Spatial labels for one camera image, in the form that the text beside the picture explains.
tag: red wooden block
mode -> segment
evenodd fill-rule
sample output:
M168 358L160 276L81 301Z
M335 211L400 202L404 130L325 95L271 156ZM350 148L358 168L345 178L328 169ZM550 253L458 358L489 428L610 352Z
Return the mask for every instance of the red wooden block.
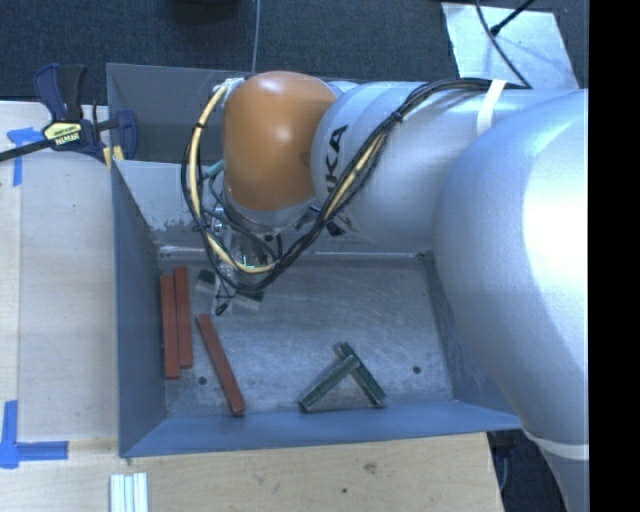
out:
M180 377L180 353L173 276L160 277L160 302L162 303L162 338L164 340L164 377L177 379Z
M229 403L229 408L234 416L239 416L244 413L247 406L238 387L236 377L231 370L227 355L220 343L220 338L218 338L218 333L213 327L211 317L203 313L196 317L196 323L198 324L198 329L209 353L213 368L220 380L224 395Z
M193 344L191 341L191 301L189 299L189 272L187 267L174 268L173 279L176 290L180 368L191 368L193 366Z

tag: black cable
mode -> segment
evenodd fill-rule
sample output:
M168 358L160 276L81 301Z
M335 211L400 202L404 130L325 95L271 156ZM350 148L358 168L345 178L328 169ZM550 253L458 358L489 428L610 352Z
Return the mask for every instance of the black cable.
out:
M227 288L227 285L224 281L220 281L220 286L224 289L224 295L222 295L220 293L220 290L218 290L218 293L216 294L216 300L220 300L220 299L226 299L226 300L225 302L220 304L218 307L216 307L216 316L220 316L222 313L224 313L229 307L229 304L231 303L231 299L233 299L236 296L235 293L231 295L231 293L229 292L229 288Z
M234 218L232 210L230 210L227 207L225 202L222 200L222 197L219 196L218 193L214 190L214 186L215 186L215 177L213 179L209 179L209 192L215 198L216 204L220 204L222 206L222 211L224 212L225 216L222 217L216 214L215 210L213 212L208 212L208 214L211 215L211 217L218 219L221 222L226 222L227 224L229 224L233 229L242 233L244 236L250 239L253 243L260 246L265 252L269 253L269 256L271 256L274 260L276 260L278 256L276 255L275 252L273 252L273 249L271 248L271 246L269 246L269 244L267 244L262 238L260 238L259 236L249 231L242 224L241 221L238 221Z
M382 154L382 151L386 144L386 138L391 133L393 128L402 120L404 117L415 109L417 106L422 104L427 98L429 98L432 94L445 90L452 89L462 89L468 91L486 91L492 83L492 80L486 80L481 78L467 78L467 79L450 79L450 80L441 80L437 82L425 83L418 86L414 89L403 102L403 104L391 115L389 115L385 120L383 120L372 132L369 134L369 137L366 139L364 144L358 149L356 154L353 156L349 164L346 166L345 170L341 174L340 178L336 183L336 186L333 188L332 192L326 198L322 207L320 208L318 215L313 223L313 226L309 229L307 233L298 238L284 254L282 254L282 241L278 240L278 258L275 259L273 263L273 267L268 272L265 272L264 277L257 282L253 283L241 283L237 280L230 279L219 267L219 256L215 253L215 251L211 248L209 241L207 240L208 227L202 222L202 219L195 212L195 207L191 200L189 189L187 186L186 180L186 171L187 171L187 158L191 148L191 142L187 144L185 149L185 156L182 162L181 167L181 185L182 191L185 196L185 200L191 212L191 215L194 217L194 221L196 222L196 226L198 231L200 231L203 242L205 244L205 249L209 261L211 262L216 274L220 277L222 281L227 283L229 286L234 288L239 293L255 293L266 288L269 284L273 283L282 273L288 269L296 259L318 238L318 236L322 233L326 225L331 222L355 197L355 195L361 190L364 186L368 178L373 173L376 164ZM507 88L522 88L521 86L515 84L507 84ZM352 185L352 191L341 200L341 202L335 207L331 213L329 213L329 208L331 208L334 200L336 199L338 193L340 192L342 186L345 184L346 180L352 175L352 173L356 172L355 168L358 165L358 162L364 156L365 152L369 151L372 147L372 144L381 137L381 143L375 149L375 151L369 155L368 162L365 167L361 169L360 176L357 179L360 181L354 183ZM213 192L213 185L210 183L210 190ZM224 203L221 201L221 197L219 197L216 193L213 193L216 201L220 202L223 205L223 210L225 208ZM215 240L218 238L214 233L209 233L214 237ZM235 264L235 260L230 258L231 261L234 262L234 268L236 271L242 273L242 270Z
M491 29L489 28L489 25L487 24L487 20L485 19L484 14L482 13L482 7L480 6L480 0L475 0L475 6L476 6L476 12L478 13L478 18L480 19L480 23L482 24L482 28L484 28L484 31L487 33L487 36L489 37L489 40L491 41L491 44L493 44L493 47L498 51L498 53L502 57L502 60L504 60L505 64L507 66L509 66L509 69L511 69L511 71L513 71L513 73L518 77L518 80L520 80L522 82L522 84L527 89L533 89L533 87L531 86L529 81L524 76L522 76L522 74L516 69L516 67L513 64L513 62L511 62L509 57L507 57L507 54L504 53L504 51L502 50L502 48L500 47L500 45L496 41L496 38L491 33Z
M518 7L515 11L513 11L511 14L509 14L509 16L507 16L505 19L503 19L500 23L496 23L493 27L491 27L491 33L493 34L493 36L494 37L497 36L504 27L506 27L513 20L515 20L518 16L520 16L520 14L522 12L524 12L535 1L536 0L527 0L520 7Z

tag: blue tape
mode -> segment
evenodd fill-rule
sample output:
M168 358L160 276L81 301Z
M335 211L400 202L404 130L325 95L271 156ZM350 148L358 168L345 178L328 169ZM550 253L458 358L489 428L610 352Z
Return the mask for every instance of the blue tape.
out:
M18 443L18 401L5 402L2 437L0 438L0 468L15 469L20 462L36 460L67 460L68 441Z
M30 128L21 128L19 130L9 130L7 137L13 142L16 147L20 147L24 144L30 144L32 142L39 142L44 139L42 133ZM22 157L19 156L15 159L13 164L13 186L17 187L22 183Z

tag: white strap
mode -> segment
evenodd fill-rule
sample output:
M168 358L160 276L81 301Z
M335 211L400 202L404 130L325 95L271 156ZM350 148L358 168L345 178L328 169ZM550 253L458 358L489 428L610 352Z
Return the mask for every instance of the white strap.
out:
M244 78L227 78L224 81L224 84L227 86L227 92L224 93L224 96L222 98L222 101L220 102L220 107L224 108L225 104L227 103L227 100L229 99L229 96L231 96L231 93L233 93L233 91L236 89L236 87L238 87L240 84L244 83ZM216 93L216 91L221 87L221 85L216 85L213 88L213 94Z
M149 489L146 473L111 475L111 512L149 512Z
M586 444L564 444L549 441L534 436L531 432L524 430L525 435L534 443L536 443L545 452L557 455L564 459L588 461L589 460L589 443Z
M477 132L478 137L486 132L493 125L493 111L500 99L506 80L494 80L489 86L489 90L484 97L484 101L478 110Z

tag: yellow cable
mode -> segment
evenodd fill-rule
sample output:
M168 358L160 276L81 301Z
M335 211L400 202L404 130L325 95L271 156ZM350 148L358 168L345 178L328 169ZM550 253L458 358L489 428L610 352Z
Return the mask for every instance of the yellow cable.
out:
M198 196L198 187L197 187L198 180L197 180L196 168L198 163L198 147L200 145L200 136L202 135L204 126L209 120L211 113L213 112L216 105L218 104L218 101L220 101L220 98L227 92L227 88L228 88L227 84L222 84L220 88L216 91L216 93L211 97L206 107L202 111L202 114L198 119L198 123L196 124L196 127L193 130L193 135L191 137L191 149L189 152L189 183L190 183L189 190L191 193L191 201L193 202L193 208L198 217L200 217L200 197ZM384 133L378 135L374 139L374 141L371 143L371 145L367 148L367 150L363 153L363 155L360 157L360 159L354 166L353 171L351 171L351 174L347 176L347 178L345 179L345 182L340 187L340 190L338 190L336 196L333 198L333 201L331 202L331 205L327 209L327 213L325 214L325 217L323 220L327 220L329 216L332 214L332 212L334 212L338 208L345 194L347 193L347 190L349 190L351 185L353 185L358 174L363 169L363 167L367 164L367 161L369 160L371 155L374 152L378 151L378 149L382 146L382 143L385 138L386 138L386 135ZM270 263L269 265L263 265L260 267L250 267L250 266L244 265L243 263L235 261L231 257L231 255L226 251L226 249L222 247L210 233L207 233L207 240L209 241L209 245L211 246L211 248L215 251L215 253L220 257L222 261L240 270L241 272L244 272L246 274L263 274L265 272L269 272L274 267L274 263Z
M382 142L385 137L386 136L383 133L378 135L373 140L371 145L367 148L367 150L362 154L362 156L354 166L353 171L351 171L351 174L346 177L344 183L336 193L336 196L333 198L333 201L331 201L331 205L327 209L327 213L325 214L323 220L327 220L331 216L331 214L340 206L344 195L347 193L347 190L351 187L351 185L353 185L356 177L358 176L358 174L360 174L362 168L367 164L367 161L371 157L371 154L377 151L382 146Z
M216 91L216 93L211 97L206 107L202 111L200 115L200 119L198 119L198 123L196 124L195 129L193 130L193 136L191 137L191 150L189 152L189 190L191 192L191 201L193 203L193 209L200 217L200 197L198 196L198 180L196 174L196 167L198 163L198 147L200 145L200 136L202 135L202 131L204 130L204 126L206 122L209 120L213 109L220 101L220 98L227 92L227 85L222 84L220 88ZM269 272L273 268L273 263L269 265L263 265L260 267L250 267L248 265L244 265L240 262L235 261L231 255L222 247L218 241L209 233L207 233L207 240L209 241L209 245L215 251L215 253L220 256L220 259L225 263L237 268L238 270L246 273L246 274L262 274L264 272Z

